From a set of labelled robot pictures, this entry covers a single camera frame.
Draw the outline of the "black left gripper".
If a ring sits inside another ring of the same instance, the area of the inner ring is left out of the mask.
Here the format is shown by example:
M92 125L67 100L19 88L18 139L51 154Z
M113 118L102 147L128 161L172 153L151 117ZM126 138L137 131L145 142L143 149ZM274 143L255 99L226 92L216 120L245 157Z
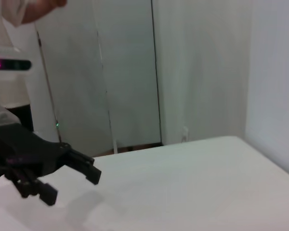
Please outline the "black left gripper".
M39 178L63 166L83 174L97 185L102 172L94 166L94 161L69 144L46 141L20 124L0 126L0 177L11 181L24 199L39 196L46 205L53 206L58 191Z

